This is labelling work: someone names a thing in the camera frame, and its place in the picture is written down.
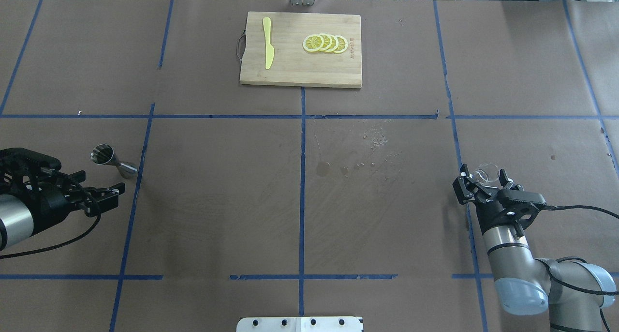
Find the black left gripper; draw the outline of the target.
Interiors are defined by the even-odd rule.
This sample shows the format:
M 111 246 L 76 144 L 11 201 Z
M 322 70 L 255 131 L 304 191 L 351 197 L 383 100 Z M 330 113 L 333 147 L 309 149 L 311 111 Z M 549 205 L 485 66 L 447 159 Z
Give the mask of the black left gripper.
M 19 180 L 19 199 L 25 204 L 34 226 L 56 226 L 74 211 L 86 217 L 101 217 L 119 206 L 121 184 L 109 187 L 84 187 L 84 171 L 67 175 L 62 172 L 42 172 Z

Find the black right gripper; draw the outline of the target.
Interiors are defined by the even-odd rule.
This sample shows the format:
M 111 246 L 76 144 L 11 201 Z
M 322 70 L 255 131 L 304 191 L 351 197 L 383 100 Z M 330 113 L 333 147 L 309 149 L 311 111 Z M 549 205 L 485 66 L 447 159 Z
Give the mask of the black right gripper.
M 497 187 L 483 185 L 470 173 L 466 164 L 460 167 L 460 174 L 453 182 L 458 203 L 472 203 L 477 213 L 482 234 L 498 226 L 511 227 L 513 235 L 520 235 L 520 225 L 514 216 L 509 216 L 506 207 L 498 199 Z

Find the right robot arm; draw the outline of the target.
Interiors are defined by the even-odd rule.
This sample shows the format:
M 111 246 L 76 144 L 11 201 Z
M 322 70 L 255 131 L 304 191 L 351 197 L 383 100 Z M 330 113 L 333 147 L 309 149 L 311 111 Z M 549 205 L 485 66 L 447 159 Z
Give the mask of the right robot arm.
M 563 211 L 540 193 L 526 191 L 504 169 L 499 186 L 462 164 L 453 189 L 458 203 L 477 213 L 495 290 L 502 309 L 512 315 L 548 312 L 552 332 L 608 331 L 604 310 L 618 288 L 612 275 L 578 257 L 535 258 L 525 230 L 541 211 Z

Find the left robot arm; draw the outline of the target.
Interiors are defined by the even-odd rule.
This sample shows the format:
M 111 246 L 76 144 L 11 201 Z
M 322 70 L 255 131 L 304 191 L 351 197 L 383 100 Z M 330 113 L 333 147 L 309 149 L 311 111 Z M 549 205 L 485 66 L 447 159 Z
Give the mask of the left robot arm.
M 123 182 L 110 187 L 84 187 L 84 171 L 73 174 L 44 168 L 37 174 L 9 175 L 1 184 L 1 250 L 59 225 L 74 211 L 98 223 L 119 206 Z

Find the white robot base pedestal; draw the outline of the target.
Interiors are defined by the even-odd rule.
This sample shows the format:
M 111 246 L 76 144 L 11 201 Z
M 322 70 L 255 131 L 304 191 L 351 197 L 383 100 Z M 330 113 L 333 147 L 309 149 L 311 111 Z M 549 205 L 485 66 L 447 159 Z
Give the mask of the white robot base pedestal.
M 237 332 L 363 332 L 362 317 L 247 317 L 236 326 Z

